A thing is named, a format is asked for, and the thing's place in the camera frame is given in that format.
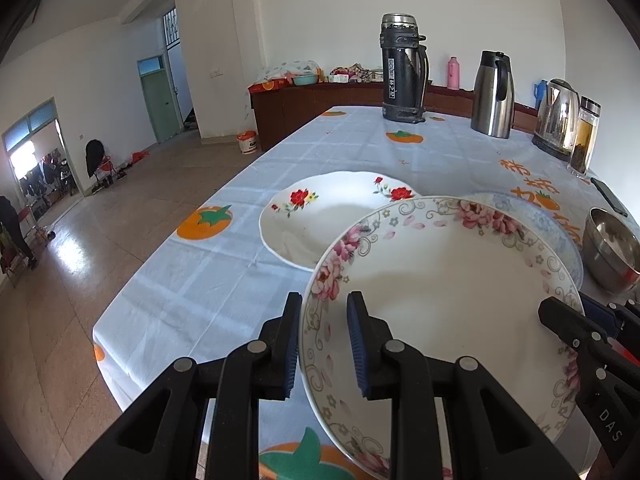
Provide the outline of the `stainless steel bowl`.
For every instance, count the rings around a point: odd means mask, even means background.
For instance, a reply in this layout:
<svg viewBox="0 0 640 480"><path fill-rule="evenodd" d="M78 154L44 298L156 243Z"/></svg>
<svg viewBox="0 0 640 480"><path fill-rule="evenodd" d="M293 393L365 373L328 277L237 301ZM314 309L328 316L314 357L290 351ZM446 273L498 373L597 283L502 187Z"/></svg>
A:
<svg viewBox="0 0 640 480"><path fill-rule="evenodd" d="M601 288L614 295L639 284L639 240L619 218L593 207L582 234L582 261Z"/></svg>

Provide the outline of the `pink floral rim plate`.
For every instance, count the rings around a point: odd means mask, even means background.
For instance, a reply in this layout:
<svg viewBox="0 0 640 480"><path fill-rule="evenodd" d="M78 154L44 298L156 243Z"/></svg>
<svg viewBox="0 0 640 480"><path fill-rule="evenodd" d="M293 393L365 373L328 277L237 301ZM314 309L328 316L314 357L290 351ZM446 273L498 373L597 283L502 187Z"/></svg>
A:
<svg viewBox="0 0 640 480"><path fill-rule="evenodd" d="M307 286L299 329L306 395L337 448L368 474L390 472L390 404L355 375L346 304L360 292L392 334L431 358L479 360L550 439L575 411L574 351L541 325L548 297L580 310L567 267L523 222L482 203L427 196L359 209Z"/></svg>

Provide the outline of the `red flower white plate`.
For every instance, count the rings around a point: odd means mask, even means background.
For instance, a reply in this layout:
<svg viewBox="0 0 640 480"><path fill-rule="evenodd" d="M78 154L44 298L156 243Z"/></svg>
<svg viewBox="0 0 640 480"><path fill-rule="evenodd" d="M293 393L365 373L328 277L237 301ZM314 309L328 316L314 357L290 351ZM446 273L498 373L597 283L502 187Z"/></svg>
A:
<svg viewBox="0 0 640 480"><path fill-rule="evenodd" d="M408 200L407 183L367 171L333 171L277 192L260 214L262 244L294 268L312 271L339 235L366 214Z"/></svg>

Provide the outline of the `persimmon print tablecloth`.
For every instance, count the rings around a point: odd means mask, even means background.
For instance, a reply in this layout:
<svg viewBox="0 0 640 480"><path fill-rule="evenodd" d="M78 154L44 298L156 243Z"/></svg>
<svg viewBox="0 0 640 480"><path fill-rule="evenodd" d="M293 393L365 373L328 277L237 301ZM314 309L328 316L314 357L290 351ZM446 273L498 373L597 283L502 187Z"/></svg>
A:
<svg viewBox="0 0 640 480"><path fill-rule="evenodd" d="M262 244L259 216L277 192L334 171L389 177L421 195L498 193L505 204L530 203L572 237L582 235L589 208L604 205L589 179L538 150L527 133L497 140L462 117L401 125L375 107L334 108L202 198L198 208L228 214L216 233L171 234L96 322L96 360L119 406L175 359L218 359L255 338L289 292L305 289L308 271Z"/></svg>

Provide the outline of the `blue pattern white plate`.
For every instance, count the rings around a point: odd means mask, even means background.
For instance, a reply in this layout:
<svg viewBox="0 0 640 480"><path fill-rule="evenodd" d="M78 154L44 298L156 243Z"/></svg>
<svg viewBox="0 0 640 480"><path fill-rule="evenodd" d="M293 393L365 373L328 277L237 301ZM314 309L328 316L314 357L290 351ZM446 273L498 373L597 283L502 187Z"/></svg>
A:
<svg viewBox="0 0 640 480"><path fill-rule="evenodd" d="M555 255L566 267L576 287L582 288L584 265L578 246L570 239L559 222L551 217L551 214L526 202L526 200L501 192L480 191L465 195L464 198L499 209L523 226L527 226L553 249Z"/></svg>

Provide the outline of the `black smartphone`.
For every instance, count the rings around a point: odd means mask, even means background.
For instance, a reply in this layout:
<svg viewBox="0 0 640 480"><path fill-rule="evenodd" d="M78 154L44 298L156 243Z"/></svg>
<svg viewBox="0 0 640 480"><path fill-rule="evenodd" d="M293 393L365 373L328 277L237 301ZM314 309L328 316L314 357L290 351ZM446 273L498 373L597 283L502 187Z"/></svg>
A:
<svg viewBox="0 0 640 480"><path fill-rule="evenodd" d="M591 183L596 187L596 189L603 196L605 201L608 203L608 206L611 207L612 211L616 212L620 216L625 218L628 217L628 211L620 199L615 195L615 193L601 180L591 177Z"/></svg>

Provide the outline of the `steel electric kettle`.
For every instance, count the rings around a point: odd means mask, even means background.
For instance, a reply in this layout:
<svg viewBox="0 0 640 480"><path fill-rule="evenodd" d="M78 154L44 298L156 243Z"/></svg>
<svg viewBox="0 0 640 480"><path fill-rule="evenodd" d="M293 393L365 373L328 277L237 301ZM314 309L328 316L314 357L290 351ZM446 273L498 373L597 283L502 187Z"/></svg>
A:
<svg viewBox="0 0 640 480"><path fill-rule="evenodd" d="M572 154L579 113L579 96L565 80L547 82L538 108L533 144L567 162Z"/></svg>

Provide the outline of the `glass tea bottle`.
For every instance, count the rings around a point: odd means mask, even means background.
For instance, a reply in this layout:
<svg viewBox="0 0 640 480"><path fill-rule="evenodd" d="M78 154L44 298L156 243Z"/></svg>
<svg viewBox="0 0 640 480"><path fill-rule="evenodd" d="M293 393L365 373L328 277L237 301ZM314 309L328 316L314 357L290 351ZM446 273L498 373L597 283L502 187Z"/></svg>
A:
<svg viewBox="0 0 640 480"><path fill-rule="evenodd" d="M594 144L600 122L600 104L582 96L578 113L577 129L572 154L568 162L568 169L574 174L585 176L589 168Z"/></svg>

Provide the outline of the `white orange bucket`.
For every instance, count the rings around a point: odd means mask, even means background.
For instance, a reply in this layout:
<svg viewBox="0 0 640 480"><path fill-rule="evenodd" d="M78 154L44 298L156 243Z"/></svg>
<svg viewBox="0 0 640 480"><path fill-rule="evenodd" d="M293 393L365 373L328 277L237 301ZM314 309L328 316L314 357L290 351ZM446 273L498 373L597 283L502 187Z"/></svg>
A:
<svg viewBox="0 0 640 480"><path fill-rule="evenodd" d="M236 136L239 149L243 155L256 153L258 150L258 135L255 130L246 130Z"/></svg>

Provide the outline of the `black chair with clothes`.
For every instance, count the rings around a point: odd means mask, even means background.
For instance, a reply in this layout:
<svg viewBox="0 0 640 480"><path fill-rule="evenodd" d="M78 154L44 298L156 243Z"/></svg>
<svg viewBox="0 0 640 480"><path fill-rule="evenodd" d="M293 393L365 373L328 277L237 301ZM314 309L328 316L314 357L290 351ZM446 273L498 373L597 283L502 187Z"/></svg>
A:
<svg viewBox="0 0 640 480"><path fill-rule="evenodd" d="M86 144L85 154L88 177L96 180L91 189L92 194L109 188L116 180L126 177L126 171L115 167L100 140L90 140Z"/></svg>

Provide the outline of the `dark wood sideboard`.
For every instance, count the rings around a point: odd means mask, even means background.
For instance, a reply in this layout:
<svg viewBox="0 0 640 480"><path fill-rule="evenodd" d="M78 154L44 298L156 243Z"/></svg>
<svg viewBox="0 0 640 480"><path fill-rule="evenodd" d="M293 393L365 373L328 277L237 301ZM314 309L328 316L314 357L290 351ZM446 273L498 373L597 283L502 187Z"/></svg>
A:
<svg viewBox="0 0 640 480"><path fill-rule="evenodd" d="M307 122L334 106L382 106L383 85L310 84L254 93L250 104L260 147L269 151ZM424 106L428 112L470 118L473 92L428 86Z"/></svg>

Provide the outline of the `teal basin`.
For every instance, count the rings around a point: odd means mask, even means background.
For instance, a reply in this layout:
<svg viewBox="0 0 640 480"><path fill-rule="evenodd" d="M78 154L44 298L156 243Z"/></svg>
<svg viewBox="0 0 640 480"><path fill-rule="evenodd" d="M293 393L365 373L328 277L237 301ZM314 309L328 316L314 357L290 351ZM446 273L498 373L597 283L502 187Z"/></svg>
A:
<svg viewBox="0 0 640 480"><path fill-rule="evenodd" d="M318 82L319 76L317 74L303 74L297 75L292 78L293 84L296 87L310 86Z"/></svg>

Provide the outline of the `black large thermos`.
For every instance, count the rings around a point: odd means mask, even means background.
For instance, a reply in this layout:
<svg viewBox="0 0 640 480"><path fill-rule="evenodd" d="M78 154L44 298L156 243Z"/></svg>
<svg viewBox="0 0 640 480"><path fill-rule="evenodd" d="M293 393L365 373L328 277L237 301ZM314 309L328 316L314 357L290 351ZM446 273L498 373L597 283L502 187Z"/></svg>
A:
<svg viewBox="0 0 640 480"><path fill-rule="evenodd" d="M383 71L383 116L392 122L424 122L424 100L430 66L426 37L416 19L405 13L382 17L380 46Z"/></svg>

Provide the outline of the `pink thermos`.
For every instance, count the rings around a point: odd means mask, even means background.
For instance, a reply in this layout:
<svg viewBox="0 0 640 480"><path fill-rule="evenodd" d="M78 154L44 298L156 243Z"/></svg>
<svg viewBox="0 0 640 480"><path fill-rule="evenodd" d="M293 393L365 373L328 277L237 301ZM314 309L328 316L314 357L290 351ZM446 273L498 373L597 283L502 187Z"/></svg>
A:
<svg viewBox="0 0 640 480"><path fill-rule="evenodd" d="M447 63L447 88L460 89L460 64L456 56L452 56Z"/></svg>

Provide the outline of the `green door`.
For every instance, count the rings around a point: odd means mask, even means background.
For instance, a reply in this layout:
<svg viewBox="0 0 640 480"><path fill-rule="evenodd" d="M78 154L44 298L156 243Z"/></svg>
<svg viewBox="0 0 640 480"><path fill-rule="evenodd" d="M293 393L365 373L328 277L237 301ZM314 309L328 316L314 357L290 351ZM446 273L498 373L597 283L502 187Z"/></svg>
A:
<svg viewBox="0 0 640 480"><path fill-rule="evenodd" d="M166 142L182 130L162 56L144 58L137 62L144 102L158 143Z"/></svg>

